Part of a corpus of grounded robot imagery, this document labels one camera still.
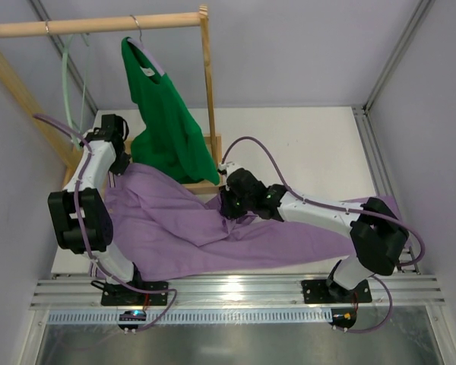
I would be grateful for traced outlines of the purple trousers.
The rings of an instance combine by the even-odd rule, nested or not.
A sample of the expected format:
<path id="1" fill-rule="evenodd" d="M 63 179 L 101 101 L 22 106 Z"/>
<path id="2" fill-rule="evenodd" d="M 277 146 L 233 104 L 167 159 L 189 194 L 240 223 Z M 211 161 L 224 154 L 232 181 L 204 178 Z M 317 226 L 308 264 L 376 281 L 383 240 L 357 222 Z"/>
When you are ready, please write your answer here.
<path id="1" fill-rule="evenodd" d="M 355 252 L 351 240 L 302 223 L 231 221 L 220 199 L 208 202 L 164 173 L 131 164 L 103 201 L 113 242 L 145 281 L 168 281 L 217 271 L 282 268 Z"/>

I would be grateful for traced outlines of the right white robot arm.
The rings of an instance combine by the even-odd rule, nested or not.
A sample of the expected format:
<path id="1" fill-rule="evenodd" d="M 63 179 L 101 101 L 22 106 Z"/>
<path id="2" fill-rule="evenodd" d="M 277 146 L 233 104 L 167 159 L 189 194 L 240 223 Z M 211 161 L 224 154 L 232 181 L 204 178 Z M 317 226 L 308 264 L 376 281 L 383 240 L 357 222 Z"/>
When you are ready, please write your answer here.
<path id="1" fill-rule="evenodd" d="M 263 220 L 308 224 L 351 240 L 355 253 L 331 270 L 322 293 L 334 303 L 355 299 L 357 287 L 373 275 L 390 276 L 409 233 L 379 198 L 362 204 L 310 201 L 281 184 L 266 186 L 236 163 L 218 167 L 225 178 L 220 190 L 221 214 L 235 219 L 253 213 Z"/>

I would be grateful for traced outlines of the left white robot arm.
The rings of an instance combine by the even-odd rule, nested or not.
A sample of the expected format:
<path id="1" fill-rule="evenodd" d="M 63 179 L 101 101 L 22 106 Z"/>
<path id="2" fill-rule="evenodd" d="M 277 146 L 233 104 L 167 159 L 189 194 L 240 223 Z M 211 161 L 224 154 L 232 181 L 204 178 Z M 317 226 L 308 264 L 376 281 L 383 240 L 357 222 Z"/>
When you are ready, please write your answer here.
<path id="1" fill-rule="evenodd" d="M 113 242 L 113 224 L 100 190 L 109 174 L 122 175 L 130 160 L 125 151 L 129 129 L 116 114 L 102 116 L 99 127 L 86 134 L 75 131 L 48 116 L 36 115 L 69 137 L 82 143 L 81 160 L 65 187 L 48 197 L 49 212 L 58 245 L 84 256 L 103 274 L 102 286 L 108 297 L 126 293 L 145 295 L 135 263 L 127 259 Z"/>

